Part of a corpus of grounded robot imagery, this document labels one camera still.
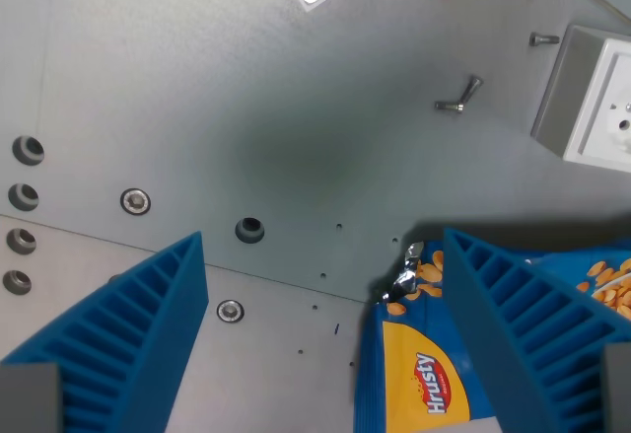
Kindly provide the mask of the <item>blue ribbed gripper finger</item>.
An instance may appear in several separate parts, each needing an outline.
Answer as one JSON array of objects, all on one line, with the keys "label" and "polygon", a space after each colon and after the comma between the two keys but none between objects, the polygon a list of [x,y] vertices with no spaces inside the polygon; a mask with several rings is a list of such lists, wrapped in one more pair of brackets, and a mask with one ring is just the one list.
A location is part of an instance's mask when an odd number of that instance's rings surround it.
[{"label": "blue ribbed gripper finger", "polygon": [[209,302],[193,233],[119,274],[10,352],[60,370],[66,432],[163,432]]},{"label": "blue ribbed gripper finger", "polygon": [[603,351],[630,339],[605,299],[605,269],[630,271],[627,241],[569,252],[501,248],[448,229],[443,297],[504,432],[602,432]]}]

